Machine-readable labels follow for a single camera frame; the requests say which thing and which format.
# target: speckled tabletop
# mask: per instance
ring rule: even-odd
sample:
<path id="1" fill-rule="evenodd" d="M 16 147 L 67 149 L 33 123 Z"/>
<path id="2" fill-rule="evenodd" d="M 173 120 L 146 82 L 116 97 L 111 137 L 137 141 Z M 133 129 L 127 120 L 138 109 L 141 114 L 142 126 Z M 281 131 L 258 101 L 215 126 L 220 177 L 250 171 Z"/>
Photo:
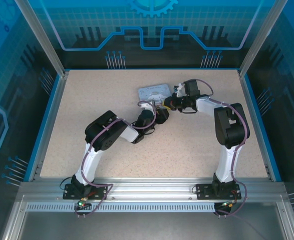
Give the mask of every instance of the speckled tabletop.
<path id="1" fill-rule="evenodd" d="M 214 89 L 213 98 L 241 103 L 250 138 L 236 166 L 238 177 L 266 177 L 266 170 L 236 70 L 71 70 L 61 99 L 40 176 L 72 176 L 85 150 L 84 130 L 107 110 L 128 122 L 141 109 L 138 89 L 159 84 L 174 85 L 203 79 Z M 198 84 L 202 93 L 209 89 Z M 217 169 L 220 145 L 214 120 L 204 113 L 171 111 L 168 121 L 138 144 L 119 138 L 102 156 L 96 177 L 212 177 Z"/>

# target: blue enclosure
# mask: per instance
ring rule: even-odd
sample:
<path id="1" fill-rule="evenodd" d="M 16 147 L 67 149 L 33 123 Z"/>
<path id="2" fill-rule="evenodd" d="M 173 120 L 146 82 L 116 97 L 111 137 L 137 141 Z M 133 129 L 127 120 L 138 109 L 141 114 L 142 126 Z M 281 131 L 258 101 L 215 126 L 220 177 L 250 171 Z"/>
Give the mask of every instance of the blue enclosure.
<path id="1" fill-rule="evenodd" d="M 294 0 L 262 35 L 279 2 L 0 0 L 0 238 L 65 73 L 54 54 L 65 69 L 239 70 L 267 139 L 272 180 L 294 193 Z M 44 39 L 35 36 L 42 31 Z M 247 56 L 250 49 L 256 53 Z"/>

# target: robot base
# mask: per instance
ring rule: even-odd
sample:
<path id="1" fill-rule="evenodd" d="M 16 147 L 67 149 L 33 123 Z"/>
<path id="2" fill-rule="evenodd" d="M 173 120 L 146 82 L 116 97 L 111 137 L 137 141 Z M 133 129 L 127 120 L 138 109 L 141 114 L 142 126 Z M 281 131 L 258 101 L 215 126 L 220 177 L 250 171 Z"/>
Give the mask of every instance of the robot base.
<path id="1" fill-rule="evenodd" d="M 88 185 L 88 189 L 86 189 L 86 192 L 94 193 L 88 197 L 89 200 L 101 200 L 107 190 L 108 190 L 108 188 L 106 186 L 95 187 L 95 186 Z M 84 197 L 86 197 L 86 196 L 81 194 L 73 184 L 66 184 L 65 185 L 65 190 L 63 193 L 63 197 L 62 197 L 63 199 L 65 199 L 65 200 L 79 200 Z"/>
<path id="2" fill-rule="evenodd" d="M 229 192 L 217 196 L 212 184 L 196 184 L 196 192 L 198 200 L 234 200 L 235 197 L 237 200 L 241 199 L 241 192 L 239 185 L 235 184 L 234 189 L 231 189 Z"/>

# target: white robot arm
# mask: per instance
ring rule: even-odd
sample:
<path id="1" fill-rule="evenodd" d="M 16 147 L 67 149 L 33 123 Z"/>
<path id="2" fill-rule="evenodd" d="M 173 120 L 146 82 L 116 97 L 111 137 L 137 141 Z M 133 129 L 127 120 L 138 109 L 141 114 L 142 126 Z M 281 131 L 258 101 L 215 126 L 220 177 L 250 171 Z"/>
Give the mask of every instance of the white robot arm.
<path id="1" fill-rule="evenodd" d="M 163 124 L 168 119 L 169 112 L 167 109 L 156 108 L 154 102 L 152 104 L 140 104 L 143 110 L 133 125 L 124 122 L 123 119 L 118 119 L 109 110 L 87 126 L 84 160 L 78 171 L 72 176 L 71 184 L 66 185 L 68 194 L 64 195 L 64 199 L 83 198 L 95 191 L 94 187 L 88 183 L 93 183 L 95 179 L 95 172 L 103 152 L 110 148 L 118 137 L 133 144 L 139 143 L 156 124 Z"/>
<path id="2" fill-rule="evenodd" d="M 132 143 L 138 137 L 138 135 L 139 133 L 137 132 L 137 130 L 135 130 L 131 126 L 127 126 L 119 137 L 124 138 L 128 142 Z M 85 154 L 89 150 L 89 147 L 90 147 L 90 142 L 86 144 Z M 89 154 L 86 157 L 83 170 L 84 170 L 84 176 L 89 182 L 93 182 L 95 179 L 96 169 L 99 164 L 100 158 L 103 155 L 103 152 L 104 150 L 95 151 L 95 149 L 92 147 L 91 150 L 89 151 Z M 81 166 L 76 172 L 75 177 L 79 181 L 79 183 L 83 184 L 84 186 L 88 184 L 82 177 Z"/>
<path id="3" fill-rule="evenodd" d="M 182 86 L 185 88 L 185 94 L 182 92 Z M 171 110 L 178 110 L 185 114 L 202 112 L 214 118 L 216 137 L 221 144 L 221 148 L 219 165 L 213 176 L 212 189 L 217 199 L 223 199 L 224 196 L 229 196 L 231 191 L 238 190 L 238 186 L 233 180 L 231 173 L 234 172 L 239 152 L 242 148 L 242 146 L 239 147 L 239 145 L 245 136 L 244 126 L 237 114 L 229 107 L 219 101 L 211 99 L 208 95 L 201 94 L 196 79 L 185 81 L 183 84 L 180 83 L 178 86 L 175 86 L 175 90 L 176 92 L 164 101 L 163 105 L 165 107 Z M 248 138 L 250 132 L 241 104 L 234 103 L 231 106 L 244 120 Z M 184 110 L 188 108 L 194 111 L 185 112 Z M 233 169 L 231 169 L 236 149 Z"/>

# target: aluminum frame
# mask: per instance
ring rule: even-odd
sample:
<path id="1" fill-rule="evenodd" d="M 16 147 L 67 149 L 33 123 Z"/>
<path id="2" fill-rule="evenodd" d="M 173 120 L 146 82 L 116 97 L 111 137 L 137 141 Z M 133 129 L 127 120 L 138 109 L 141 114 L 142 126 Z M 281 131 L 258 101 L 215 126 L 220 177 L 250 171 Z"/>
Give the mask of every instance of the aluminum frame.
<path id="1" fill-rule="evenodd" d="M 271 182 L 266 178 L 243 178 L 248 188 L 249 203 L 276 203 L 286 238 L 294 240 L 294 213 L 284 183 Z M 63 200 L 59 188 L 61 179 L 23 182 L 2 240 L 17 240 L 31 203 L 76 203 Z M 211 178 L 97 178 L 97 183 L 113 183 L 106 203 L 210 203 L 214 200 L 196 200 L 191 188 L 196 183 L 209 183 Z"/>
<path id="2" fill-rule="evenodd" d="M 31 30 L 35 34 L 43 50 L 45 51 L 54 69 L 59 76 L 63 77 L 65 74 L 65 69 L 30 3 L 27 0 L 15 0 L 15 2 L 28 22 Z"/>
<path id="3" fill-rule="evenodd" d="M 273 6 L 271 7 L 267 17 L 265 18 L 259 32 L 255 40 L 253 41 L 250 49 L 245 56 L 239 70 L 240 76 L 244 77 L 247 73 L 250 65 L 252 64 L 253 60 L 255 59 L 256 55 L 258 54 L 261 46 L 263 45 L 264 41 L 268 37 L 273 25 L 276 23 L 279 15 L 282 12 L 282 9 L 285 7 L 287 0 L 276 0 Z"/>
<path id="4" fill-rule="evenodd" d="M 51 137 L 51 132 L 52 132 L 53 126 L 55 124 L 59 105 L 60 105 L 61 98 L 62 98 L 62 94 L 63 94 L 64 88 L 66 85 L 66 81 L 68 79 L 68 74 L 69 74 L 69 72 L 67 71 L 65 73 L 64 77 L 59 78 L 57 89 L 56 89 L 54 98 L 52 100 L 52 105 L 50 107 L 50 111 L 48 114 L 48 119 L 47 119 L 47 122 L 45 124 L 44 130 L 43 130 L 43 133 L 42 133 L 42 136 L 40 139 L 39 147 L 38 147 L 38 150 L 37 150 L 37 153 L 35 156 L 34 164 L 31 169 L 31 174 L 28 177 L 28 181 L 34 180 L 38 165 L 41 165 L 41 163 L 43 163 L 43 160 L 46 156 L 46 152 L 47 152 L 50 137 Z"/>

